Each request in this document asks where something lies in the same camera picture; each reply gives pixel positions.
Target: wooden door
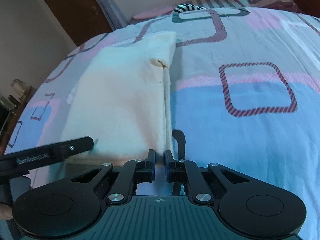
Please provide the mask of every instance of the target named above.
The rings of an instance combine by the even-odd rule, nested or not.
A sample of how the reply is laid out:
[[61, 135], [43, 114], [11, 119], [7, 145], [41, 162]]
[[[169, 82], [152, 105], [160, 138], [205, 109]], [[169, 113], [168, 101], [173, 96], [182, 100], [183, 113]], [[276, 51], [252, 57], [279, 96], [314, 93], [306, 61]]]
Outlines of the wooden door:
[[98, 34], [112, 31], [96, 0], [45, 2], [77, 46]]

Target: silver screw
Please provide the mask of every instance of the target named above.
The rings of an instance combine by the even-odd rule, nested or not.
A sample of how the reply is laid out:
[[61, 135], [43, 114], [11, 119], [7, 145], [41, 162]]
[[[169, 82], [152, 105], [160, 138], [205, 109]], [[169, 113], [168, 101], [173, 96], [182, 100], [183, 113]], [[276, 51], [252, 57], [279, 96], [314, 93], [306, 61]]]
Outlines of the silver screw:
[[114, 193], [108, 196], [108, 199], [112, 202], [119, 202], [124, 199], [124, 196], [120, 193]]
[[211, 198], [212, 197], [209, 194], [206, 194], [206, 193], [201, 193], [201, 194], [196, 195], [196, 199], [201, 201], [201, 202], [209, 201], [209, 200], [211, 200]]

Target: human hand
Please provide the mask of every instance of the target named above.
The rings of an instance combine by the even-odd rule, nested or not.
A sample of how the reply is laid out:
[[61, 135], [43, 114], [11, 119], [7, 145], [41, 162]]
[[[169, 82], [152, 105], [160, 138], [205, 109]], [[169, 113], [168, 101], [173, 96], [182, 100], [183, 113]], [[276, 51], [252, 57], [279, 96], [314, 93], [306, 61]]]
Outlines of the human hand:
[[9, 206], [0, 203], [0, 220], [10, 219], [12, 219], [12, 209]]

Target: curtain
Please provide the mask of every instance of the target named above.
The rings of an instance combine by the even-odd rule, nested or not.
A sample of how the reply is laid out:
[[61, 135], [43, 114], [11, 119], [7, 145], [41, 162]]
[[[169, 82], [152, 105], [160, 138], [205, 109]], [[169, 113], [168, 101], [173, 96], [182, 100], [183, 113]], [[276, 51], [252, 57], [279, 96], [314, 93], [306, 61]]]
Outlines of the curtain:
[[97, 0], [112, 30], [120, 29], [128, 25], [118, 6], [113, 0]]

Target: cream folded cloth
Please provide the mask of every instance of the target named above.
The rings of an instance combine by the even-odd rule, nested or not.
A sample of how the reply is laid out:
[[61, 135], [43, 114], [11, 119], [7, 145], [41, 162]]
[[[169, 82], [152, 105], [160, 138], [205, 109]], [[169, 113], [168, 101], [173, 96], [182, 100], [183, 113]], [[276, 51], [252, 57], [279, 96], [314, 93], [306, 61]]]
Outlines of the cream folded cloth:
[[149, 149], [172, 151], [169, 68], [175, 47], [175, 32], [159, 32], [127, 47], [103, 48], [92, 59], [61, 141], [90, 136], [95, 145], [67, 162], [117, 166], [145, 159]]

